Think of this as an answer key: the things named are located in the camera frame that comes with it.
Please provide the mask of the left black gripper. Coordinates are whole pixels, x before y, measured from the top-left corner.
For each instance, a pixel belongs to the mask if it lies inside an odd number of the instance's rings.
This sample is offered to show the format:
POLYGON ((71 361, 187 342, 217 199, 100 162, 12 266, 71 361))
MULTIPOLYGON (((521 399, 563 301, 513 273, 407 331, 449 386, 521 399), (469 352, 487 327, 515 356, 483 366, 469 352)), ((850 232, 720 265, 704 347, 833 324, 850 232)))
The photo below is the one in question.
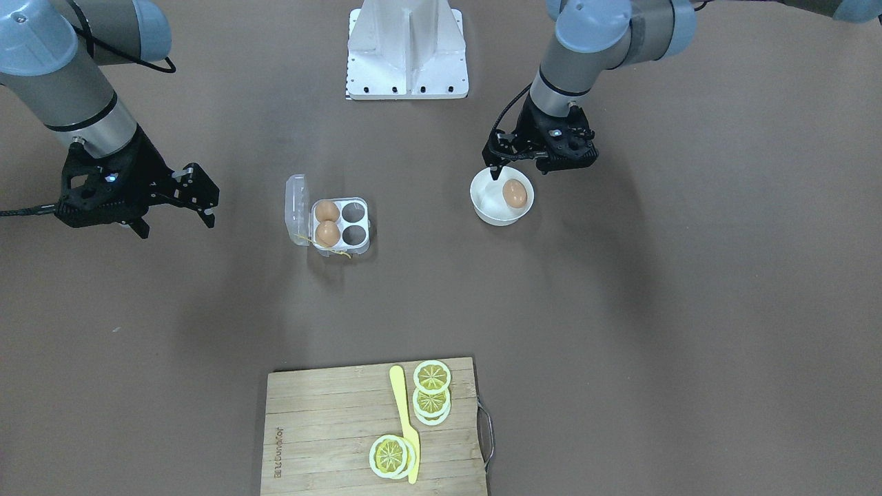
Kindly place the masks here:
POLYGON ((563 117, 552 116, 527 96, 511 133, 494 125, 482 159, 492 181, 498 181, 504 166, 513 161, 535 161, 543 174, 591 167, 599 157, 593 138, 595 133, 582 107, 569 107, 563 117))

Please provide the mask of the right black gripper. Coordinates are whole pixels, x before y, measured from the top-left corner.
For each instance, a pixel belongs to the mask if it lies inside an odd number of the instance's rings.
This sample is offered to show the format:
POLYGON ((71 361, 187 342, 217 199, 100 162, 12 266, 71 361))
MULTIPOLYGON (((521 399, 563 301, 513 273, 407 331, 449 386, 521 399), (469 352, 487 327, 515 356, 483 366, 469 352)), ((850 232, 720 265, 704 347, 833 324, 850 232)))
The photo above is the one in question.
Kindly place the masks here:
MULTIPOLYGON (((220 190, 198 163, 173 172, 142 127, 116 153, 97 159, 85 150, 85 141, 73 141, 62 169, 62 192, 54 216, 72 228, 99 224, 128 224, 146 239, 150 227, 144 221, 149 208, 217 207, 220 190)), ((214 228, 212 210, 199 210, 208 229, 214 228)))

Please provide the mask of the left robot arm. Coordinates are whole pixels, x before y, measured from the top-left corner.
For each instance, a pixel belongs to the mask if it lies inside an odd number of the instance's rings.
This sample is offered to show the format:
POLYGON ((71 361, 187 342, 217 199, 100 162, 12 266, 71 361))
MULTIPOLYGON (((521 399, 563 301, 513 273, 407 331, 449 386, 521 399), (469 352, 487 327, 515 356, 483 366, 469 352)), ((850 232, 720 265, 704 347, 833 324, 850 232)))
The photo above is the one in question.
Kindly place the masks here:
POLYGON ((522 103, 513 131, 491 127, 482 159, 492 180, 516 161, 543 174, 591 167, 599 152, 586 116, 602 72, 683 52, 705 1, 548 1, 554 34, 522 103))

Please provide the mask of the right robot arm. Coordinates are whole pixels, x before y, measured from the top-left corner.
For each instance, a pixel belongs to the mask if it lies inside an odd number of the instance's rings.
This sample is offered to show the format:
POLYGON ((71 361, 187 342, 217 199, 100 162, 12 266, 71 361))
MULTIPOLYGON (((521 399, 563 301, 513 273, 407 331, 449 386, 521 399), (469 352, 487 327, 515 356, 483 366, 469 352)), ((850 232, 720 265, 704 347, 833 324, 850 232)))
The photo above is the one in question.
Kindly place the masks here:
POLYGON ((118 223, 139 238, 150 207, 215 224, 218 186, 198 163, 174 172, 102 72, 135 63, 172 74, 172 32, 152 1, 3 1, 1 75, 68 154, 59 198, 2 216, 51 216, 72 228, 118 223))

